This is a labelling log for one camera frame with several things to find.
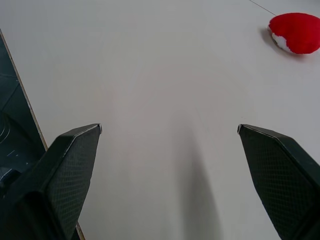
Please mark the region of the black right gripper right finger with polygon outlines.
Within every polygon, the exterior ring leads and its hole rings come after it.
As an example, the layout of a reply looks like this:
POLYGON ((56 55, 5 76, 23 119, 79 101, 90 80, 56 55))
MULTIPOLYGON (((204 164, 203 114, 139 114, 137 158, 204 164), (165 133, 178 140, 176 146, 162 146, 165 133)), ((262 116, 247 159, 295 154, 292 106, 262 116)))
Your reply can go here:
POLYGON ((237 128, 254 188, 282 240, 320 238, 320 166, 291 137, 237 128))

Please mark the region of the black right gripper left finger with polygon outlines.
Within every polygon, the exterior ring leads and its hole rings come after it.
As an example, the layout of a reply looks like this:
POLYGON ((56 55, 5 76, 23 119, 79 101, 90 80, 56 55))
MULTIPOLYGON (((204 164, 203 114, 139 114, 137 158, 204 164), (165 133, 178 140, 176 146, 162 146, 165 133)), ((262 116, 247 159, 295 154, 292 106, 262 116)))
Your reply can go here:
POLYGON ((0 237, 72 240, 89 191, 102 126, 59 135, 35 163, 0 163, 0 237))

